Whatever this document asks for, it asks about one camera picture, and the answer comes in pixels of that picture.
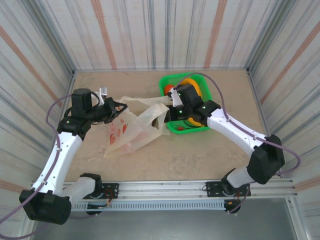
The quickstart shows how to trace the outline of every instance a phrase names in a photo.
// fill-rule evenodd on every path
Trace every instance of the purple cable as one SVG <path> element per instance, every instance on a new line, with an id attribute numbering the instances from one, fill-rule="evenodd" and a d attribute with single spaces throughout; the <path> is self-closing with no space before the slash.
<path id="1" fill-rule="evenodd" d="M 300 156 L 299 156 L 297 153 L 295 153 L 293 150 L 291 150 L 291 149 L 289 149 L 289 148 L 287 148 L 287 147 L 285 147 L 285 146 L 281 146 L 281 145 L 279 145 L 279 144 L 273 143 L 273 142 L 271 142 L 271 141 L 262 139 L 262 138 L 260 138 L 260 137 L 256 137 L 254 134 L 252 134 L 251 132 L 243 129 L 241 126 L 239 126 L 239 125 L 236 124 L 234 121 L 232 121 L 231 119 L 229 119 L 229 116 L 228 116 L 228 113 L 227 113 L 227 109 L 226 109 L 226 105 L 225 105 L 224 96 L 223 96 L 223 94 L 222 94 L 222 92 L 221 92 L 218 84 L 217 84 L 210 76 L 208 76 L 207 74 L 204 74 L 204 73 L 201 73 L 201 72 L 192 72 L 192 73 L 186 75 L 186 76 L 175 86 L 175 88 L 176 88 L 178 85 L 180 85 L 183 80 L 185 80 L 186 78 L 188 78 L 188 77 L 190 77 L 190 76 L 192 76 L 192 75 L 201 75 L 201 76 L 204 76 L 204 77 L 208 78 L 208 79 L 214 84 L 214 86 L 215 86 L 215 88 L 217 89 L 217 91 L 219 92 L 219 95 L 220 95 L 220 98 L 221 98 L 221 104 L 222 104 L 223 114 L 224 114 L 225 118 L 226 118 L 233 126 L 235 126 L 237 129 L 239 129 L 240 131 L 244 132 L 245 134 L 249 135 L 250 137 L 252 137 L 252 138 L 254 138 L 254 139 L 257 139 L 257 140 L 259 140 L 259 141 L 261 141 L 261 142 L 263 142 L 263 143 L 265 143 L 265 144 L 271 145 L 271 146 L 273 146 L 273 147 L 282 149 L 282 150 L 284 150 L 284 151 L 286 151 L 286 152 L 288 152 L 288 153 L 291 153 L 292 155 L 294 155 L 294 156 L 296 157 L 296 159 L 297 159 L 296 165 L 295 165 L 294 167 L 286 170 L 286 171 L 282 171 L 281 174 L 289 174 L 289 173 L 293 172 L 294 170 L 296 170 L 296 169 L 300 166 L 300 164 L 301 164 L 301 158 L 300 158 Z M 239 203 L 239 205 L 236 206 L 236 207 L 235 207 L 234 209 L 232 209 L 231 211 L 229 211 L 228 213 L 232 213 L 232 212 L 234 212 L 236 209 L 240 208 L 240 206 L 242 205 L 242 203 L 246 200 L 246 198 L 247 198 L 247 196 L 248 196 L 248 194 L 249 194 L 249 191 L 250 191 L 250 187 L 248 187 L 248 190 L 246 191 L 246 194 L 245 194 L 244 198 L 242 199 L 242 201 Z"/>
<path id="2" fill-rule="evenodd" d="M 58 100 L 56 100 L 49 108 L 48 112 L 46 113 L 46 117 L 45 117 L 45 123 L 49 125 L 49 127 L 53 130 L 54 132 L 54 135 L 55 135 L 55 139 L 56 139 L 56 145 L 57 145 L 57 148 L 60 149 L 60 139 L 59 139 L 59 135 L 58 135 L 58 132 L 57 130 L 55 129 L 55 127 L 49 122 L 49 115 L 50 115 L 50 112 L 52 110 L 52 108 L 57 104 L 59 103 L 61 100 L 63 99 L 66 99 L 68 97 L 70 97 L 71 94 L 69 95 L 66 95 L 66 96 L 63 96 L 61 98 L 59 98 Z M 55 158 L 54 158 L 54 161 L 48 171 L 48 173 L 45 175 L 43 181 L 46 182 L 51 174 L 51 172 L 54 170 L 55 166 L 56 166 L 56 163 L 58 161 L 58 158 L 59 158 L 59 154 L 60 154 L 60 151 L 56 151 L 56 154 L 55 154 Z M 23 202 L 21 203 L 19 206 L 17 206 L 14 210 L 12 210 L 10 213 L 8 213 L 6 216 L 4 216 L 1 220 L 0 220 L 0 224 L 2 224 L 5 220 L 7 220 L 8 218 L 10 218 L 13 214 L 15 214 L 16 212 L 18 212 L 23 206 L 25 206 L 28 202 L 30 202 L 30 200 L 41 190 L 41 188 L 44 186 L 45 184 L 44 183 L 41 183 L 39 185 L 39 187 Z M 39 227 L 37 230 L 27 234 L 27 235 L 24 235 L 24 236 L 17 236 L 17 237 L 10 237 L 10 236 L 4 236 L 2 234 L 0 234 L 0 238 L 1 239 L 5 239 L 5 240 L 20 240 L 20 239 L 25 239 L 25 238 L 28 238 L 34 234 L 37 234 L 38 232 L 42 231 L 43 229 L 45 229 L 45 227 L 47 227 L 48 224 L 44 224 L 42 225 L 41 227 Z"/>

